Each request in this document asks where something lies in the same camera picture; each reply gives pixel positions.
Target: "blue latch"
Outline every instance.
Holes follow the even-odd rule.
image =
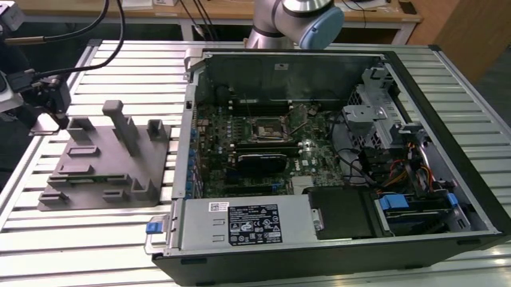
[[[392,208],[409,207],[408,198],[402,194],[392,194],[392,195],[384,196],[380,201],[381,201],[384,210],[388,210]]]
[[[458,206],[458,198],[454,193],[448,194],[449,202],[452,203],[453,207]]]
[[[146,225],[146,234],[163,233],[163,222],[149,222]]]

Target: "blue drive bracket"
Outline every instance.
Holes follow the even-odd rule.
[[[448,199],[449,199],[449,202],[453,205],[453,207],[457,207],[460,203],[458,203],[458,198],[457,198],[454,193],[448,194]]]
[[[384,196],[380,199],[380,201],[381,201],[384,210],[409,207],[408,199],[405,198],[405,195],[402,194],[392,194],[392,195]]]

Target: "metal rail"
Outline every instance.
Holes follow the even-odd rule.
[[[117,41],[85,56],[82,65],[103,62]],[[98,124],[106,100],[122,99],[125,113],[137,123],[161,118],[171,124],[173,138],[165,174],[163,205],[151,208],[41,212],[38,198],[59,161],[67,132],[39,138],[27,151],[7,190],[0,215],[0,286],[177,286],[145,253],[145,226],[155,215],[170,211],[174,164],[179,142],[181,113],[186,81],[185,51],[205,43],[127,41],[111,65],[77,75],[71,90],[71,116],[87,115]],[[242,48],[227,42],[211,48]],[[509,213],[511,212],[511,136],[501,117],[477,93],[442,53],[428,47],[388,45],[333,45],[337,50],[394,50],[445,120],[469,158]],[[404,105],[417,118],[412,105]],[[165,238],[153,237],[158,246]],[[247,283],[241,286],[508,286],[511,247],[456,256],[430,268],[323,276]]]

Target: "power supply label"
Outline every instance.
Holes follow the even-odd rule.
[[[233,246],[282,243],[277,204],[230,206],[229,223]]]

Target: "barcode sticker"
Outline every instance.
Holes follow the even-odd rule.
[[[210,202],[210,212],[226,212],[229,207],[229,202]]]

